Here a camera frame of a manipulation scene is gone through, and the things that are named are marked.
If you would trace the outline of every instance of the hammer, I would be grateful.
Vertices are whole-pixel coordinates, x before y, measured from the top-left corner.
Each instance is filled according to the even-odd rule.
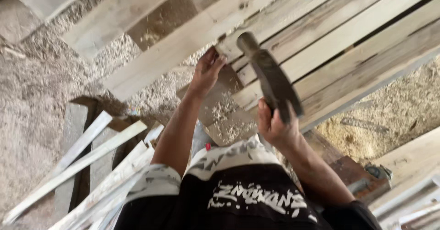
[[[304,115],[301,101],[271,54],[266,49],[260,49],[254,35],[244,32],[237,39],[237,46],[249,58],[257,78],[261,83],[264,99],[272,111],[279,109],[283,123],[290,123],[288,101],[292,104],[297,117]]]

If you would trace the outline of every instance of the person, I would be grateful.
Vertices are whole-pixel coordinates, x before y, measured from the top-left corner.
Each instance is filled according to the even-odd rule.
[[[305,193],[257,135],[230,147],[203,148],[187,168],[201,103],[225,64],[213,47],[201,57],[115,229],[380,229],[306,143],[294,111],[285,125],[264,99],[258,104],[258,130],[287,158]]]

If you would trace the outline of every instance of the white graphic print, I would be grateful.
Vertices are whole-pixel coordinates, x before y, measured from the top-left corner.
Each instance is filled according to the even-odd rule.
[[[219,202],[219,198],[224,198],[228,200],[233,200],[237,202],[237,198],[241,197],[245,199],[247,205],[262,203],[280,214],[289,214],[286,209],[294,209],[292,213],[292,218],[298,216],[301,208],[307,208],[307,204],[302,197],[302,195],[295,190],[292,193],[290,190],[286,194],[281,194],[275,191],[268,191],[261,188],[260,185],[254,186],[254,183],[249,184],[248,188],[244,188],[241,184],[236,185],[222,185],[222,181],[219,181],[217,188],[214,189],[212,198],[209,200],[208,209],[210,207],[221,208],[225,204]],[[316,221],[316,217],[313,215],[309,216],[310,219]]]

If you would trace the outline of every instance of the hand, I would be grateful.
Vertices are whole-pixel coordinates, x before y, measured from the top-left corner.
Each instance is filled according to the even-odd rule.
[[[215,47],[208,49],[197,62],[188,92],[204,98],[216,84],[220,69],[223,68],[226,61],[226,56],[218,56]]]
[[[290,103],[290,124],[285,125],[280,118],[279,110],[271,110],[264,98],[258,102],[258,130],[265,140],[276,147],[284,156],[298,145],[302,135],[299,130],[299,120]]]

